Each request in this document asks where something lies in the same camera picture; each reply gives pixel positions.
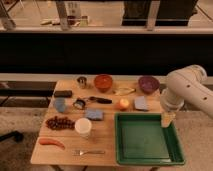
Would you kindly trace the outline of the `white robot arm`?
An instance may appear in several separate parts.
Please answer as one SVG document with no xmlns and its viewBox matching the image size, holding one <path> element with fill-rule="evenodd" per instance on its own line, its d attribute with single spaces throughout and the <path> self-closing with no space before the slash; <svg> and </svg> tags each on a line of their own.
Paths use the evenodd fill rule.
<svg viewBox="0 0 213 171">
<path fill-rule="evenodd" d="M 167 128 L 187 101 L 213 119 L 213 91 L 203 85 L 207 79 L 205 69 L 190 65 L 170 72 L 165 79 L 166 88 L 160 95 L 161 126 Z"/>
</svg>

